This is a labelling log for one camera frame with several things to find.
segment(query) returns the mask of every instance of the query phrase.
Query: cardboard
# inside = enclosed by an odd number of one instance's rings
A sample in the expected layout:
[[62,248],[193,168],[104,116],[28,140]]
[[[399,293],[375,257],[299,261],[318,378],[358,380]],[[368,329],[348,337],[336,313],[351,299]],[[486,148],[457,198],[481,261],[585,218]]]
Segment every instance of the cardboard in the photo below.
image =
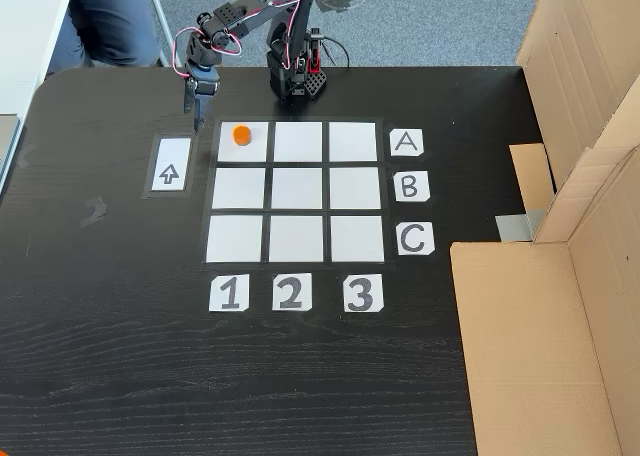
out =
[[566,244],[454,244],[480,456],[620,449]]
[[624,454],[640,454],[640,152],[569,241]]
[[[558,193],[533,244],[451,249],[480,456],[640,455],[638,1],[538,0],[518,53]],[[546,161],[511,150],[528,215]]]
[[0,114],[0,174],[4,169],[5,156],[18,129],[18,117],[15,114]]

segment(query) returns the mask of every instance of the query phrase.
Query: person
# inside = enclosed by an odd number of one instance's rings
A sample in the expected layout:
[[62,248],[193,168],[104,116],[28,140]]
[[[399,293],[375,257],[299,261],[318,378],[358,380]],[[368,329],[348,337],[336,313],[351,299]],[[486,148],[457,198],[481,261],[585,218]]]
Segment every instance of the person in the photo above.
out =
[[71,0],[48,74],[93,66],[151,66],[160,56],[149,0]]

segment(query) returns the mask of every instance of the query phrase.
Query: red component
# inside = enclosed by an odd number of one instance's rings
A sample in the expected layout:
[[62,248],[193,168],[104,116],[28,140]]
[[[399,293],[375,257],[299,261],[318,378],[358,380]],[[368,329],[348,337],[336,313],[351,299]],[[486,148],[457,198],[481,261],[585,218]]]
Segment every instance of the red component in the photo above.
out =
[[320,50],[318,49],[311,50],[311,57],[309,58],[309,62],[307,63],[307,69],[311,74],[316,74],[320,72]]

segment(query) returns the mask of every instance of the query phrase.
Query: number 3 card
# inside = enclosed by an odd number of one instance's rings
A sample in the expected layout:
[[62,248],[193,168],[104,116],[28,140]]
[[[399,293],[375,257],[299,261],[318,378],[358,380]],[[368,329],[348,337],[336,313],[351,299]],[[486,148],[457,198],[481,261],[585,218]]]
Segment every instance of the number 3 card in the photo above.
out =
[[384,308],[380,274],[349,276],[343,290],[346,313],[378,313]]

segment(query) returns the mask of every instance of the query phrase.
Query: dark table surface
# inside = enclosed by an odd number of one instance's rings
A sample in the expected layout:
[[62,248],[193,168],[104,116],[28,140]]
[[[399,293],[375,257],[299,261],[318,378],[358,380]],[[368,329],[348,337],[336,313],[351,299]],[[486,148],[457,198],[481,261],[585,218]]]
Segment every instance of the dark table surface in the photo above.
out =
[[[476,454],[448,248],[497,241],[494,217],[524,211],[508,145],[540,133],[522,71],[327,73],[318,102],[282,108],[268,70],[222,68],[213,109],[423,129],[433,196],[402,216],[432,221],[437,251],[385,276],[394,294],[385,289],[376,314],[344,313],[329,290],[307,313],[273,312],[268,297],[209,313],[201,229],[213,120],[190,196],[145,200],[154,136],[192,129],[181,80],[105,68],[40,88],[0,200],[0,449]],[[82,227],[95,198],[107,214]],[[337,277],[314,278],[331,288]],[[254,278],[252,291],[269,284]]]

